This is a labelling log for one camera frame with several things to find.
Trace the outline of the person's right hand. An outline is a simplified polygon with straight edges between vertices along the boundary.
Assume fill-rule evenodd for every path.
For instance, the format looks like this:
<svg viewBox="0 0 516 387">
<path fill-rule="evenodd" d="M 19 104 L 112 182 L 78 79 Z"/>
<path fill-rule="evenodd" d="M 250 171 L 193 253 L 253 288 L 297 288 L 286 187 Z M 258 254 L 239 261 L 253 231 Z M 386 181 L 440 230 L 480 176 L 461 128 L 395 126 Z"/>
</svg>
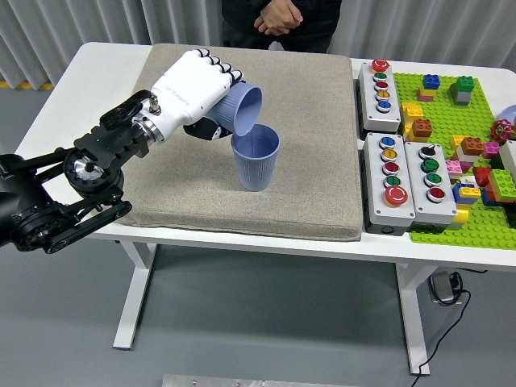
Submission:
<svg viewBox="0 0 516 387">
<path fill-rule="evenodd" d="M 283 19 L 279 16 L 260 15 L 254 22 L 254 28 L 256 28 L 260 33 L 264 33 L 266 35 L 279 36 L 289 33 L 289 29 L 285 25 Z"/>
</svg>

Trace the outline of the person's left hand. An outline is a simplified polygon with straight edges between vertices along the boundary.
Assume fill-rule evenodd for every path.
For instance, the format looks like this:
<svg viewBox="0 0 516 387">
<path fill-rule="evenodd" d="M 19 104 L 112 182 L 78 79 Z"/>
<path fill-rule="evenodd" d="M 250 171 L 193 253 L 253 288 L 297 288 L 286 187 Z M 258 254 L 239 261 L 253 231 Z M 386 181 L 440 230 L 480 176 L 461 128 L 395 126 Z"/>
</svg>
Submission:
<svg viewBox="0 0 516 387">
<path fill-rule="evenodd" d="M 301 11 L 291 1 L 287 0 L 271 1 L 263 9 L 263 16 L 265 15 L 281 17 L 289 30 L 299 27 L 303 21 Z"/>
</svg>

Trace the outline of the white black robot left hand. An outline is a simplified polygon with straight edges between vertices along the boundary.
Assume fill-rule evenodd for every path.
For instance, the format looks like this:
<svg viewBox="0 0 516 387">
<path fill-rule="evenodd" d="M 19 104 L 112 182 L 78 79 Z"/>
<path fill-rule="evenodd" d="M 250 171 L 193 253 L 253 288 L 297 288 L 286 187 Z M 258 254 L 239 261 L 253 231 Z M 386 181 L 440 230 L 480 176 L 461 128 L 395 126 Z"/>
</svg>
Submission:
<svg viewBox="0 0 516 387">
<path fill-rule="evenodd" d="M 151 88 L 140 113 L 151 122 L 156 141 L 163 143 L 180 126 L 196 123 L 244 80 L 238 69 L 206 48 L 185 52 Z"/>
</svg>

